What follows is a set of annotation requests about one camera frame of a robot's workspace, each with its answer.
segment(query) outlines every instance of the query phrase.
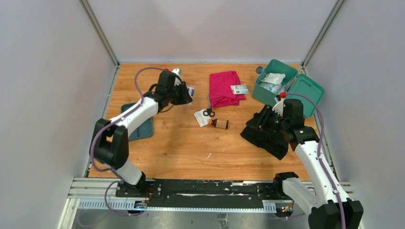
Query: teal lid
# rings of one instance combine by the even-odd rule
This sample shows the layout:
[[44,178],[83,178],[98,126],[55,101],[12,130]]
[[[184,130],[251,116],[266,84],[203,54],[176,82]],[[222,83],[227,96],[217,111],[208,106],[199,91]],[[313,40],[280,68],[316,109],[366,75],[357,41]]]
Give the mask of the teal lid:
[[[296,81],[292,84],[291,88],[287,91],[288,93],[299,93],[303,94],[306,97],[310,98],[316,105],[319,105],[322,100],[323,95],[325,94],[325,89],[317,84],[315,81],[310,79],[304,74],[297,76]],[[287,99],[299,99],[302,104],[304,104],[304,116],[311,117],[315,112],[315,107],[307,99],[302,98],[297,95],[288,95]]]

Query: scissors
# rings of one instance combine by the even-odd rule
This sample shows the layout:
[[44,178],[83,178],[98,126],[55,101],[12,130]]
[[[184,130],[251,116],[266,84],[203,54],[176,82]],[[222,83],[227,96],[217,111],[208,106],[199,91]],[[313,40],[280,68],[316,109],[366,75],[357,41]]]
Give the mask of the scissors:
[[208,108],[207,108],[207,110],[203,111],[202,114],[204,116],[214,117],[215,112],[212,110],[212,107],[211,107],[210,94],[207,95],[207,99],[208,99]]

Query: black scissors handle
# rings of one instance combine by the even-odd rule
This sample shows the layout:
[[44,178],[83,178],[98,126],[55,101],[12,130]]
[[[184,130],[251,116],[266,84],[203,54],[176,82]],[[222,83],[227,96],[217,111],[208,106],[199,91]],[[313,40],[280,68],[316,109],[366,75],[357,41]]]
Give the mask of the black scissors handle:
[[210,116],[210,117],[215,116],[215,112],[211,108],[207,108],[207,110],[203,111],[202,114],[204,116]]

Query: black bracket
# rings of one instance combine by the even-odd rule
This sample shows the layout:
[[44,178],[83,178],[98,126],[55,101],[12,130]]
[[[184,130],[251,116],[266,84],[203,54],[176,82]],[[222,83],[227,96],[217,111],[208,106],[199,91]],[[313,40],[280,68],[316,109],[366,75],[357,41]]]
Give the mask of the black bracket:
[[[109,123],[110,121],[103,118],[96,122],[93,140],[96,134]],[[109,142],[107,137],[111,136],[114,137],[112,141]],[[104,131],[97,139],[94,147],[94,158],[97,159],[97,161],[108,164],[113,169],[119,169],[125,164],[128,156],[128,130],[124,126],[113,125]]]
[[[363,216],[363,206],[356,200],[347,199],[343,202],[346,229],[357,229]],[[308,224],[311,229],[341,228],[341,213],[338,203],[329,201],[319,208],[312,208],[308,216]]]
[[148,191],[148,197],[160,198],[162,196],[163,185],[161,181],[146,180],[143,190],[134,188],[128,183],[118,184],[116,197],[146,197]]

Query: cable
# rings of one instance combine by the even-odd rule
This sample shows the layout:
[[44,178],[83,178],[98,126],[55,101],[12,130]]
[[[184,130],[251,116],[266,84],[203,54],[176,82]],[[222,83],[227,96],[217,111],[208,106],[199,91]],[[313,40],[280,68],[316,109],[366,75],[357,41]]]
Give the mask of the cable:
[[288,219],[296,219],[296,218],[300,218],[300,217],[302,217],[302,216],[305,216],[305,212],[304,213],[301,213],[301,214],[299,214],[299,215],[296,215],[296,216],[290,216],[290,217],[279,217],[279,218],[281,218],[281,219],[285,219],[285,220],[288,220]]
[[174,104],[172,104],[171,107],[169,107],[169,109],[167,109],[167,110],[165,110],[165,111],[161,111],[160,113],[167,112],[167,111],[169,111],[170,109],[172,109],[173,107],[174,107]]
[[[333,190],[338,190],[337,187],[336,187],[335,182],[333,182],[332,176],[329,174],[325,164],[323,163],[322,158],[320,157],[320,148],[322,147],[322,140],[323,140],[323,137],[324,137],[324,130],[325,130],[325,128],[324,128],[325,124],[323,122],[322,112],[320,111],[318,105],[316,105],[316,103],[314,103],[314,101],[312,101],[307,96],[305,96],[303,94],[299,94],[299,93],[286,93],[286,94],[287,95],[297,95],[297,96],[300,96],[300,97],[308,100],[310,103],[312,103],[312,105],[314,105],[315,109],[317,110],[317,112],[318,112],[318,114],[320,116],[320,137],[319,137],[319,142],[318,142],[317,157],[319,159],[320,166],[322,167],[323,171],[325,172],[326,176],[328,177],[328,180],[329,180],[330,184],[332,185]],[[343,203],[342,203],[339,192],[336,192],[335,195],[336,195],[336,199],[338,200],[338,203],[339,203],[339,210],[341,211],[342,229],[346,229],[346,219],[344,217]]]
[[141,213],[132,213],[132,214],[128,213],[128,214],[125,214],[125,213],[117,212],[117,211],[115,211],[114,209],[112,209],[112,208],[110,207],[110,204],[109,204],[108,201],[107,201],[107,193],[108,193],[108,190],[110,190],[111,186],[113,186],[113,184],[115,184],[115,183],[123,184],[123,183],[124,183],[124,180],[116,180],[116,181],[113,181],[113,182],[111,182],[111,184],[107,187],[106,192],[104,193],[104,202],[105,202],[105,204],[106,204],[108,210],[110,210],[112,213],[114,213],[114,214],[116,214],[116,215],[119,215],[119,216],[139,216],[139,215],[141,215],[144,211],[141,212]]
[[149,201],[153,198],[153,191],[152,191],[152,189],[151,188],[147,188],[147,189],[149,189],[150,190],[150,197],[149,197]]
[[315,188],[314,188],[314,187],[308,187],[308,189],[312,189],[312,190],[314,190],[315,195],[316,195],[316,190],[315,190]]
[[83,228],[92,228],[92,227],[95,227],[95,226],[97,226],[99,223],[101,223],[101,221],[103,221],[105,218],[107,218],[107,216],[108,216],[108,213],[104,216],[104,217],[102,217],[99,221],[97,221],[97,222],[95,222],[95,223],[93,223],[93,224],[90,224],[90,225],[85,225],[85,224],[82,224],[81,222],[80,222],[80,216],[82,216],[84,213],[81,213],[80,214],[80,211],[78,211],[77,213],[76,213],[76,217],[75,217],[75,222],[80,226],[80,227],[83,227]]
[[[139,95],[140,95],[140,103],[138,103],[138,105],[137,105],[136,107],[134,107],[130,112],[128,112],[127,114],[123,115],[122,118],[126,118],[127,116],[129,116],[130,114],[132,114],[133,112],[135,112],[136,110],[138,110],[138,108],[139,108],[140,106],[142,106],[143,101],[144,101],[144,97],[143,97],[142,91],[140,90],[140,88],[139,88],[139,86],[138,86],[137,79],[138,79],[138,75],[139,75],[141,72],[143,72],[144,70],[147,70],[147,69],[156,69],[156,70],[164,71],[163,68],[146,67],[146,68],[142,68],[141,70],[139,70],[139,71],[135,74],[134,83],[135,83],[135,87],[137,88],[137,91],[139,92]],[[108,128],[112,127],[113,125],[115,125],[115,124],[118,123],[119,121],[121,121],[120,118],[117,119],[117,120],[115,120],[115,121],[113,121],[113,122],[111,122],[111,123],[109,123],[108,125],[104,126],[100,131],[97,132],[97,134],[94,136],[93,142],[91,143],[91,146],[90,146],[90,160],[91,160],[92,167],[93,167],[96,171],[98,171],[98,172],[105,172],[105,171],[109,171],[109,170],[111,170],[111,169],[110,169],[110,168],[100,169],[100,168],[97,167],[97,165],[95,164],[95,161],[94,161],[94,148],[95,148],[95,146],[96,146],[96,142],[97,142],[98,138],[102,135],[102,133],[103,133],[105,130],[107,130]]]

